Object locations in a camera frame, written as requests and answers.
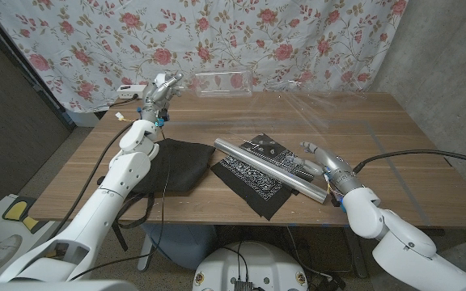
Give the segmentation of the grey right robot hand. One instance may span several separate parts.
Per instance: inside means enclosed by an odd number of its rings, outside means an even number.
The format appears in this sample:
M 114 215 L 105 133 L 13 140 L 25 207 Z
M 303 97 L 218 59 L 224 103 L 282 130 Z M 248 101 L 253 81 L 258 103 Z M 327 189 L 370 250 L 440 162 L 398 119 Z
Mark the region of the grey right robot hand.
M 352 167 L 343 158 L 308 141 L 304 141 L 300 145 L 307 153 L 314 154 L 316 160 L 311 162 L 306 159 L 288 157 L 287 159 L 293 164 L 300 165 L 311 175 L 327 175 L 330 184 L 343 195 L 364 187 L 353 173 Z

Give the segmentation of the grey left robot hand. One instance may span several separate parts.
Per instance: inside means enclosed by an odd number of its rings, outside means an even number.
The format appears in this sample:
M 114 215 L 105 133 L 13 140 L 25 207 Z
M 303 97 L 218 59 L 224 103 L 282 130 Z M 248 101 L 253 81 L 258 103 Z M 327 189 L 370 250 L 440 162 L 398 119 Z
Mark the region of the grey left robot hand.
M 178 83 L 183 79 L 182 73 L 157 74 L 150 89 L 143 98 L 143 106 L 140 111 L 142 120 L 152 123 L 162 120 L 169 121 L 168 108 L 173 95 L 180 96 Z

